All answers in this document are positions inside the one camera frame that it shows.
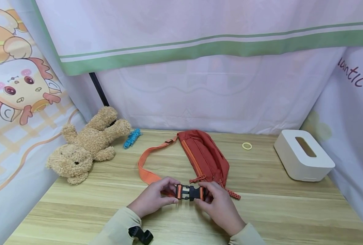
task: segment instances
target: beige sleeve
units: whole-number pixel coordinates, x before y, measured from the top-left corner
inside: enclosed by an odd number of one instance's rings
[[[265,245],[266,243],[255,230],[252,224],[248,223],[243,230],[231,237],[229,245]]]
[[[89,245],[132,245],[128,229],[141,226],[141,219],[129,208],[119,209]]]

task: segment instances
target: orange waist bag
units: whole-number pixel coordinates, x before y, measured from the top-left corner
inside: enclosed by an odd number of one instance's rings
[[[184,152],[190,160],[190,163],[197,175],[197,178],[190,180],[190,183],[196,183],[198,181],[215,181],[225,190],[227,190],[225,188],[225,184],[230,165],[212,138],[207,133],[199,130],[179,132],[176,137],[165,141],[158,147],[151,147],[145,150],[138,161],[138,170],[141,179],[149,185],[153,182],[161,180],[161,178],[155,173],[144,169],[143,165],[152,151],[172,144],[177,140],[177,138],[179,138],[181,146],[184,149]],[[230,190],[227,191],[231,197],[238,200],[240,199],[238,194]]]

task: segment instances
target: black clip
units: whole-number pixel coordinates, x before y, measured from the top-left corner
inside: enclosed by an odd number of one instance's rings
[[[205,201],[206,198],[206,189],[203,187],[199,187],[197,189],[194,186],[190,185],[176,185],[176,198],[180,200],[188,200],[193,201],[194,199],[200,199]]]
[[[134,226],[128,229],[128,234],[132,238],[138,238],[143,245],[149,245],[153,240],[153,234],[149,230],[143,232],[139,226]]]

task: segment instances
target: tissue box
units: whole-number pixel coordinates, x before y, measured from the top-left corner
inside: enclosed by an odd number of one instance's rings
[[[294,180],[321,181],[335,167],[314,137],[303,130],[283,130],[274,149]]]

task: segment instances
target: wooden tabletop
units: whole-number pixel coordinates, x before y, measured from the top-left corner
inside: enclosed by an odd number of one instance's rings
[[[89,178],[70,186],[59,178],[5,243],[7,245],[84,245],[99,233],[117,209],[145,189],[138,175],[141,153],[171,139],[176,132],[143,130],[128,150],[114,142],[116,157],[94,164]],[[210,133],[230,163],[226,187],[241,195],[235,205],[268,245],[362,244],[363,222],[331,180],[306,183],[290,179],[274,148],[275,136]],[[244,150],[250,142],[252,150]],[[145,167],[183,184],[195,177],[179,142],[152,153]],[[152,245],[227,244],[229,237],[182,201],[143,219]]]

